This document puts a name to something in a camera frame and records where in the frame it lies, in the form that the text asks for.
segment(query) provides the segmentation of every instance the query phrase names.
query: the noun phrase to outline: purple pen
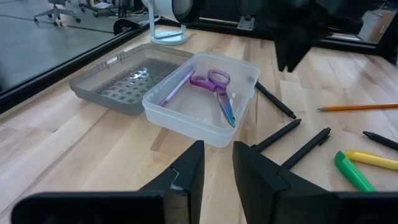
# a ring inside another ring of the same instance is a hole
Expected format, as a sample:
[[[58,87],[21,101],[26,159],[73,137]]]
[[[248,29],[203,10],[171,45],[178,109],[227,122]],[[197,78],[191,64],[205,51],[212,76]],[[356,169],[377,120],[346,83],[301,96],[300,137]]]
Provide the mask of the purple pen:
[[[159,106],[165,107],[167,103],[173,98],[173,96],[181,89],[181,87],[191,78],[191,76],[196,72],[194,67],[187,73],[187,75],[181,80],[181,82],[174,88],[174,90],[159,103]]]

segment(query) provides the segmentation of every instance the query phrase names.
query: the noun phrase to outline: lamp base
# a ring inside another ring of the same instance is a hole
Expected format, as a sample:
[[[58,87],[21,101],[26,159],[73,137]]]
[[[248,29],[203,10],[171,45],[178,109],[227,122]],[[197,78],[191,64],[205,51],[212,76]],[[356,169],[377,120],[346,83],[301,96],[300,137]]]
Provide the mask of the lamp base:
[[[150,40],[155,44],[179,45],[187,41],[187,36],[181,32],[165,31],[156,33],[156,37],[151,36]]]

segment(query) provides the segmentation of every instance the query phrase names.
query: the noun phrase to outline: wooden table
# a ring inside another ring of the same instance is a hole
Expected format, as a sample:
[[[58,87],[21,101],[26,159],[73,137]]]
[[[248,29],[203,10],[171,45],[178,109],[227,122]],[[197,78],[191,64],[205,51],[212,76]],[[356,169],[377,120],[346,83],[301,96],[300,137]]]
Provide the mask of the wooden table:
[[[175,29],[159,26],[158,29]],[[397,110],[321,113],[325,105],[397,103],[398,71],[381,57],[313,48],[294,73],[279,72],[273,42],[187,30],[176,49],[211,51],[261,67],[260,82],[302,118],[301,125],[263,154],[278,164],[325,127],[331,138],[292,171],[327,190],[356,190],[334,164],[337,151],[363,149],[398,160],[398,152],[361,133],[398,139]],[[60,190],[136,190],[162,172],[193,139],[154,125],[140,116],[81,100],[68,81],[117,52],[149,42],[149,32],[0,116],[0,223],[9,223],[12,206],[36,192]],[[256,91],[233,138],[261,142],[291,119]],[[233,165],[232,142],[206,145],[201,223],[245,223]],[[356,163],[380,191],[398,190],[393,170]]]

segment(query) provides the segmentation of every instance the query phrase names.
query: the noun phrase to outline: clear plastic container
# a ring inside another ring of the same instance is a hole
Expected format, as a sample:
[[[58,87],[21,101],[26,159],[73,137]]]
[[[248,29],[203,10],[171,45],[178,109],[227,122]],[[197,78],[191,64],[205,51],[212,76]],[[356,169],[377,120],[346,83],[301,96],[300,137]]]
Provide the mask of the clear plastic container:
[[[165,107],[159,106],[192,67],[196,68],[194,76],[207,75],[210,69],[220,69],[230,75],[227,94],[235,117],[235,128],[225,119],[215,93],[193,86],[190,82],[186,82]],[[142,105],[150,122],[193,139],[204,140],[212,146],[225,147],[239,127],[259,75],[259,67],[252,63],[201,52],[149,90]]]

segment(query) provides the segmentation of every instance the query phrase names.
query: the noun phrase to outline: gray plastic tray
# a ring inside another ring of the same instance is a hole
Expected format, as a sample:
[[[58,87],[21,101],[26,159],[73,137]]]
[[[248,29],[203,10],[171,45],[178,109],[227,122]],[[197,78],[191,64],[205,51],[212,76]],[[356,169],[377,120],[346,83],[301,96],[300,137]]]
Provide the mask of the gray plastic tray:
[[[70,80],[76,96],[128,115],[144,111],[142,97],[193,54],[143,44]]]

